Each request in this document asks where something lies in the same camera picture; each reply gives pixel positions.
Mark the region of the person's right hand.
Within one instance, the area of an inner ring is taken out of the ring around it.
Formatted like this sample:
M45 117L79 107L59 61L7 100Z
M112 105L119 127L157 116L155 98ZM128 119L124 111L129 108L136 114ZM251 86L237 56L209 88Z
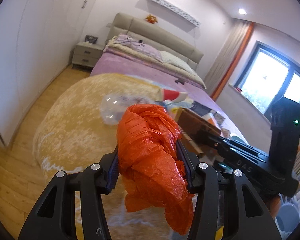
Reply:
M265 201L265 204L272 216L273 219L277 216L279 209L281 207L281 198L279 195L273 197L272 199L268 199Z

